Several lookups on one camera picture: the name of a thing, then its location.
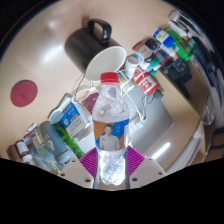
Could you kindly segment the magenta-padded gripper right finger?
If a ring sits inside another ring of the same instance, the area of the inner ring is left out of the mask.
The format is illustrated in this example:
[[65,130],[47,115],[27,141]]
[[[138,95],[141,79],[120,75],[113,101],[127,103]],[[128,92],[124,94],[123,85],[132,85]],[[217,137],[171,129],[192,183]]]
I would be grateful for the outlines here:
[[166,176],[166,172],[152,157],[145,157],[131,146],[126,152],[126,188],[135,189]]

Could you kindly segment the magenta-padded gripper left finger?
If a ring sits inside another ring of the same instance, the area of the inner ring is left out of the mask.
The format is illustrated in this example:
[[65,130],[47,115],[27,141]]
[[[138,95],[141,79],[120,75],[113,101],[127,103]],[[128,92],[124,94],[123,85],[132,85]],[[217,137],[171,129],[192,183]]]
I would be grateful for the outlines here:
[[97,150],[93,148],[80,159],[70,160],[59,176],[84,188],[93,188],[97,173]]

